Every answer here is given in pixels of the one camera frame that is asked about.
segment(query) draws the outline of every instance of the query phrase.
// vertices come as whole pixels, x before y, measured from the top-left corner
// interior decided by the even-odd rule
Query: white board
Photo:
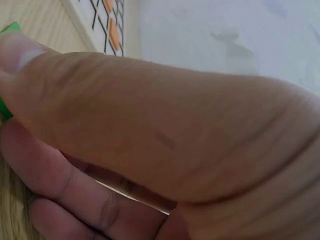
[[[61,0],[89,51],[125,56],[125,0]]]

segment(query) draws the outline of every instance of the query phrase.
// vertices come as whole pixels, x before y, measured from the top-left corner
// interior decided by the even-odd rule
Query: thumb
[[[0,96],[32,134],[175,201],[249,188],[318,124],[305,107],[313,97],[283,82],[46,52],[20,33],[0,40],[0,67]],[[271,148],[295,108],[308,127]],[[270,159],[257,161],[267,151]]]

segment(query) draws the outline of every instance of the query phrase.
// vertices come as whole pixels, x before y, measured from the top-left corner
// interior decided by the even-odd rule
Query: green object
[[[13,31],[21,31],[21,27],[19,24],[15,21],[11,23],[9,26],[7,26],[4,30],[0,32],[0,34],[13,32]],[[4,101],[0,97],[0,112],[6,119],[10,119],[13,117],[12,113],[9,111],[7,106],[5,105]]]

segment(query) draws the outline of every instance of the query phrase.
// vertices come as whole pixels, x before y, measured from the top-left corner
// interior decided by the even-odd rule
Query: wooden table
[[[140,58],[137,0],[128,1],[134,10],[128,19],[128,57]],[[0,0],[0,29],[18,21],[30,38],[61,53],[87,51],[60,0]],[[0,240],[40,240],[28,217],[30,193],[0,159]]]

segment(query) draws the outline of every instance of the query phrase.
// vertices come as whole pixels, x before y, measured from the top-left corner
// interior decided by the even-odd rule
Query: white wall
[[[140,0],[142,58],[320,93],[319,0]]]

